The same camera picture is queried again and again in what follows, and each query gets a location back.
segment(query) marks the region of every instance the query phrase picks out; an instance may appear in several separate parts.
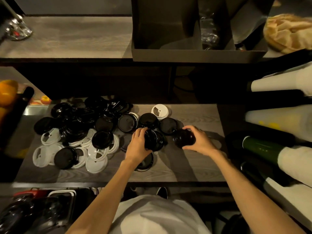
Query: cardboard box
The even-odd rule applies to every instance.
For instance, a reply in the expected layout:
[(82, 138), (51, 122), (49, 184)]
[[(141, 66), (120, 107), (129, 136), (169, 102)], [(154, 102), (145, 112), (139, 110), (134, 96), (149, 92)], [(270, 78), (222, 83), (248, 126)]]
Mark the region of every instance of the cardboard box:
[(180, 63), (249, 63), (267, 52), (260, 40), (252, 51), (236, 51), (225, 0), (205, 0), (213, 10), (218, 50), (203, 50), (198, 0), (131, 0), (134, 61)]

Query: person's left hand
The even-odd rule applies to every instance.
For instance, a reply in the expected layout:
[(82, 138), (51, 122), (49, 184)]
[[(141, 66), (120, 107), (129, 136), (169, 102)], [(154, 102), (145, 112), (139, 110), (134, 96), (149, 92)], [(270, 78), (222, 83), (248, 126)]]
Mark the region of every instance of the person's left hand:
[(144, 148), (144, 134), (147, 130), (145, 128), (139, 128), (132, 134), (132, 140), (128, 145), (125, 161), (131, 163), (136, 168), (152, 151)]

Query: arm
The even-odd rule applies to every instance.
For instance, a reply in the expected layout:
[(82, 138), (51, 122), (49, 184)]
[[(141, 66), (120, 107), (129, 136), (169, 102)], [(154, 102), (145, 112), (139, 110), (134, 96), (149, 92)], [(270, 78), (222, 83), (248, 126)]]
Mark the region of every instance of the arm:
[(131, 173), (151, 153), (151, 150), (144, 149), (146, 130), (147, 128), (139, 128), (133, 133), (126, 158), (121, 162), (118, 171), (66, 234), (102, 234), (108, 232)]
[(238, 208), (255, 234), (305, 233), (280, 207), (257, 189), (213, 145), (205, 132), (194, 126), (185, 126), (195, 137), (194, 145), (184, 146), (207, 155), (221, 170), (233, 194)]

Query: forearm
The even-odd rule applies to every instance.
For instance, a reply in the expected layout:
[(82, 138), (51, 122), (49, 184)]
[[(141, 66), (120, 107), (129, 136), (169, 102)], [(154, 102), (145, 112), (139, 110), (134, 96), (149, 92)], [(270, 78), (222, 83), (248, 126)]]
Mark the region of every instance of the forearm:
[(134, 167), (131, 163), (126, 160), (122, 161), (110, 182), (73, 223), (66, 234), (107, 233), (133, 171)]
[(280, 207), (257, 189), (219, 151), (211, 158), (220, 168), (238, 208), (255, 234), (305, 233)]

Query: pile of lids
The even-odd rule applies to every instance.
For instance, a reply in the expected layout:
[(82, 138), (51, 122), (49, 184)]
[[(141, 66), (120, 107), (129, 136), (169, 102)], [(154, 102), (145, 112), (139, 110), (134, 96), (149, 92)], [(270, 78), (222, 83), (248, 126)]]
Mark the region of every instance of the pile of lids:
[[(173, 135), (179, 148), (195, 142), (191, 132), (178, 130), (177, 121), (168, 118), (166, 106), (158, 104), (151, 113), (141, 117), (130, 112), (132, 107), (123, 100), (108, 101), (99, 96), (87, 98), (79, 107), (66, 102), (55, 105), (51, 110), (52, 117), (44, 117), (34, 126), (42, 143), (33, 153), (34, 165), (41, 168), (55, 165), (59, 169), (77, 169), (85, 165), (90, 173), (99, 173), (118, 149), (127, 151), (132, 133), (139, 127), (148, 127), (144, 136), (145, 148), (152, 151), (162, 149), (167, 143), (164, 135)], [(120, 138), (114, 134), (117, 127), (125, 133)], [(153, 161), (150, 154), (136, 170), (150, 169)]]

